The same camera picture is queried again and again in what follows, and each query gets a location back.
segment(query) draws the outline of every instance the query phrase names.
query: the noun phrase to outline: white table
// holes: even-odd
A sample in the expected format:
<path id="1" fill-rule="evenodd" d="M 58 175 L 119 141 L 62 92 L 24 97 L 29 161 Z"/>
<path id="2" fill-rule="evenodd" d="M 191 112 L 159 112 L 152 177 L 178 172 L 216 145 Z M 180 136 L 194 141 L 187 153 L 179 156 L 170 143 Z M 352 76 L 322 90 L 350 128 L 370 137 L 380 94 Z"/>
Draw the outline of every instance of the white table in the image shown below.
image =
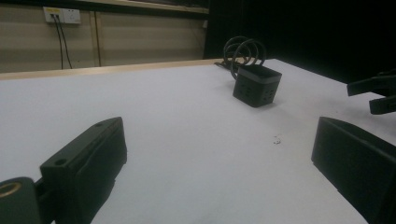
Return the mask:
<path id="1" fill-rule="evenodd" d="M 128 162 L 93 223 L 366 223 L 310 160 L 320 116 L 396 144 L 366 93 L 269 60 L 274 103 L 252 108 L 215 65 L 0 81 L 0 180 L 30 176 L 94 123 L 121 116 Z"/>

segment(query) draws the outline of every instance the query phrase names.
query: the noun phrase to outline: black clamp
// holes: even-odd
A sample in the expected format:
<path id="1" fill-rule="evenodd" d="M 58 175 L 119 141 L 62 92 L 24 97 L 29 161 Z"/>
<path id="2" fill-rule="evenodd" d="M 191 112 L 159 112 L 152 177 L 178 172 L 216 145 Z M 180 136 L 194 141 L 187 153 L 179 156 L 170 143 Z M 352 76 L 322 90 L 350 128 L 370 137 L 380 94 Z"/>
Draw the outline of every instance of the black clamp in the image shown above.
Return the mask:
<path id="1" fill-rule="evenodd" d="M 311 160 L 368 223 L 396 223 L 396 146 L 320 117 Z"/>
<path id="2" fill-rule="evenodd" d="M 45 161 L 37 182 L 0 183 L 0 223 L 89 224 L 126 161 L 122 119 L 96 123 Z"/>
<path id="3" fill-rule="evenodd" d="M 370 101 L 370 111 L 374 115 L 388 114 L 396 111 L 396 69 L 379 73 L 361 81 L 347 85 L 348 96 L 369 91 L 381 91 L 386 97 Z"/>

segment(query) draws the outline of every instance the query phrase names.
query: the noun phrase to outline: black object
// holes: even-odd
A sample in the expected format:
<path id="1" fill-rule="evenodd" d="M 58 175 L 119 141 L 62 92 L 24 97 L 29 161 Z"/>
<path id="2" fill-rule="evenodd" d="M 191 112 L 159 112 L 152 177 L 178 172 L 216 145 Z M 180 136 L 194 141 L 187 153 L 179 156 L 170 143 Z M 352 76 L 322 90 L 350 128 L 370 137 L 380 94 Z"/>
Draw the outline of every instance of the black object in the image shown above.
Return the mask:
<path id="1" fill-rule="evenodd" d="M 91 223 L 126 161 L 122 119 L 96 123 L 44 162 L 36 183 L 0 183 L 0 223 Z"/>
<path id="2" fill-rule="evenodd" d="M 253 107 L 271 104 L 281 77 L 282 74 L 258 64 L 242 65 L 233 96 Z"/>
<path id="3" fill-rule="evenodd" d="M 370 101 L 370 111 L 374 115 L 387 114 L 396 111 L 396 69 L 379 73 L 376 77 L 371 77 L 361 81 L 349 83 L 347 85 L 348 96 L 366 93 L 369 91 L 381 91 L 386 95 Z"/>
<path id="4" fill-rule="evenodd" d="M 282 74 L 262 66 L 265 59 L 266 49 L 262 42 L 245 36 L 236 36 L 225 44 L 223 62 L 215 64 L 230 70 L 231 75 L 236 79 L 233 88 L 235 98 L 250 106 L 259 107 L 274 101 L 282 77 Z"/>
<path id="5" fill-rule="evenodd" d="M 311 159 L 369 223 L 396 223 L 396 146 L 320 118 Z"/>

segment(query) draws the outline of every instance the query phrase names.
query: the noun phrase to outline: wall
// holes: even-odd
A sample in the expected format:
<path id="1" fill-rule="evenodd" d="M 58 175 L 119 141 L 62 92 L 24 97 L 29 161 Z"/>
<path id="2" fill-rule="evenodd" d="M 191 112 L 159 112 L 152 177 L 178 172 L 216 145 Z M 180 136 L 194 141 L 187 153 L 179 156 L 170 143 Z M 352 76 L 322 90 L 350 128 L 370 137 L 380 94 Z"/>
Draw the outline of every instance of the wall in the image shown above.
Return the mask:
<path id="1" fill-rule="evenodd" d="M 89 11 L 80 16 L 80 25 L 64 25 L 74 68 L 202 59 L 203 21 Z M 61 69 L 59 39 L 42 7 L 0 4 L 0 73 L 53 69 Z"/>

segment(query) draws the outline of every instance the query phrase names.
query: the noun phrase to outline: black plastic block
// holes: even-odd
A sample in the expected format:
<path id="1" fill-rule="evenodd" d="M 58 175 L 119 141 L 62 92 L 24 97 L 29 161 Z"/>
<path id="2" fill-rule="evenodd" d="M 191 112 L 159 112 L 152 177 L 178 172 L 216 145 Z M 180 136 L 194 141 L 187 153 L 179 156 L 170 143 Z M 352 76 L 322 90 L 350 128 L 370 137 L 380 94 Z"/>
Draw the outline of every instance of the black plastic block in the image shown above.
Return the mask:
<path id="1" fill-rule="evenodd" d="M 56 196 L 57 224 L 91 223 L 127 160 L 122 119 L 101 121 L 40 166 Z"/>
<path id="2" fill-rule="evenodd" d="M 43 223 L 31 178 L 18 177 L 0 183 L 0 223 Z"/>
<path id="3" fill-rule="evenodd" d="M 242 65 L 233 96 L 253 107 L 271 104 L 281 77 L 282 74 L 258 64 Z"/>
<path id="4" fill-rule="evenodd" d="M 369 223 L 396 223 L 396 146 L 320 118 L 312 162 Z"/>

